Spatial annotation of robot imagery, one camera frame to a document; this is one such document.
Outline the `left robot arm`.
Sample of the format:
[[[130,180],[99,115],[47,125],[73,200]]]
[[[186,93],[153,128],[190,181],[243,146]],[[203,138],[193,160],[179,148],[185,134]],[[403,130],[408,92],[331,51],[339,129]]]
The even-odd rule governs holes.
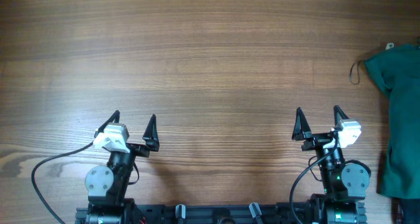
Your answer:
[[[76,223],[146,223],[146,217],[132,198],[126,198],[127,187],[134,185],[131,173],[138,171],[135,159],[147,158],[159,150],[157,118],[152,115],[142,136],[143,144],[129,143],[129,132],[119,122],[116,110],[95,132],[93,146],[110,152],[104,166],[92,168],[85,177],[88,191],[87,209],[78,209]]]

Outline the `green t-shirt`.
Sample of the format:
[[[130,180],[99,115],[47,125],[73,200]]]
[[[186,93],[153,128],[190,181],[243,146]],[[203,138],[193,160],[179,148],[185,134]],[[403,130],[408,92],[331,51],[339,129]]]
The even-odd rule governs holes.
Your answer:
[[[384,50],[364,61],[388,99],[389,140],[379,193],[419,198],[419,45]]]

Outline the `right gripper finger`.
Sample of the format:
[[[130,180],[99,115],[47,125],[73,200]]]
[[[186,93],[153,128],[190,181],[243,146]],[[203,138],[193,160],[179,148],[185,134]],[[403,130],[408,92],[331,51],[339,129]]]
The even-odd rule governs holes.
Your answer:
[[[291,139],[294,141],[303,141],[311,138],[311,136],[312,131],[307,122],[305,114],[303,113],[301,107],[298,107],[296,109],[295,125]]]
[[[339,125],[341,122],[348,120],[348,116],[342,111],[339,105],[333,107],[333,114],[335,125]]]

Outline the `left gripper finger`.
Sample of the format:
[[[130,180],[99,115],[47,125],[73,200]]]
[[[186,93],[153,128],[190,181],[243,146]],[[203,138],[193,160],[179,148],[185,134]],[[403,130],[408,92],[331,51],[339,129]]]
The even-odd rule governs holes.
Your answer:
[[[145,141],[145,146],[154,152],[159,151],[159,139],[158,139],[158,130],[157,130],[157,118],[153,114],[150,118],[146,130],[142,136],[142,139]]]
[[[103,133],[105,127],[109,124],[109,123],[118,123],[120,119],[120,111],[116,110],[96,131],[94,134],[94,138],[96,138],[98,136],[99,133]]]

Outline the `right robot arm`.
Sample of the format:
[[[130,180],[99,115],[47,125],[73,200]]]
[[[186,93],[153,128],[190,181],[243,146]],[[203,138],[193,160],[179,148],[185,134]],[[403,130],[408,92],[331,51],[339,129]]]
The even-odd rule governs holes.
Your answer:
[[[301,150],[313,150],[316,161],[294,181],[289,193],[290,214],[296,223],[366,223],[366,198],[371,170],[358,160],[345,160],[343,149],[353,145],[362,133],[362,126],[350,119],[339,106],[334,106],[335,126],[325,133],[313,133],[301,108],[296,109],[291,139],[302,141]],[[319,168],[324,192],[312,194],[298,215],[293,201],[299,181],[313,168]]]

